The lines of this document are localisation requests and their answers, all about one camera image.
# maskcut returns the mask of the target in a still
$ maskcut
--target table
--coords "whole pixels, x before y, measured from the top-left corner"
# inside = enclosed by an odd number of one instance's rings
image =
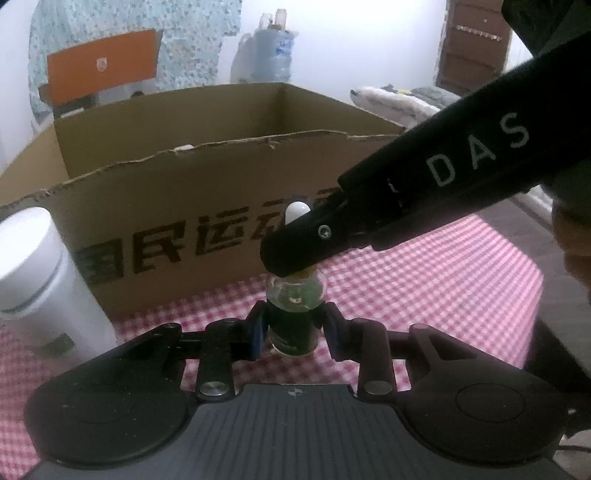
[[[428,323],[516,367],[522,367],[542,292],[534,262],[476,215],[385,252],[349,251],[321,264],[327,299],[345,318],[379,320],[406,331]],[[264,298],[264,276],[135,313],[116,324],[127,341],[165,322],[201,330],[224,317],[244,318]],[[197,361],[187,361],[182,387],[191,389]],[[330,359],[322,340],[314,354],[293,359],[267,349],[256,362],[233,366],[236,386],[247,382],[355,385],[358,366]],[[410,388],[403,362],[394,362],[399,389]],[[22,409],[50,373],[0,328],[0,472],[17,479],[37,462]]]

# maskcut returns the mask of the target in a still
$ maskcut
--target white container lid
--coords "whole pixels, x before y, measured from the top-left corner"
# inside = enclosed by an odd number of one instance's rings
[[[0,312],[33,298],[55,272],[63,250],[44,208],[21,210],[0,223]]]

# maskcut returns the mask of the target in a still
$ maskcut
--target wooden door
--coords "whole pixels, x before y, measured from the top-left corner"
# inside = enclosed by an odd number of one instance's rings
[[[450,0],[437,86],[465,95],[501,75],[511,34],[502,4],[502,0]]]

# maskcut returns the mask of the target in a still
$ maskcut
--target pillow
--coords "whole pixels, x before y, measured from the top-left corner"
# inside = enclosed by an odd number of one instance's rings
[[[358,107],[406,128],[418,125],[439,111],[439,108],[413,95],[388,92],[376,87],[351,90],[350,95]]]

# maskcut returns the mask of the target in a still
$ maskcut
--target white dropper bulb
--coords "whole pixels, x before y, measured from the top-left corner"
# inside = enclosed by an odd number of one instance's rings
[[[285,224],[293,222],[296,218],[305,215],[310,211],[310,207],[304,202],[290,203],[285,209]]]

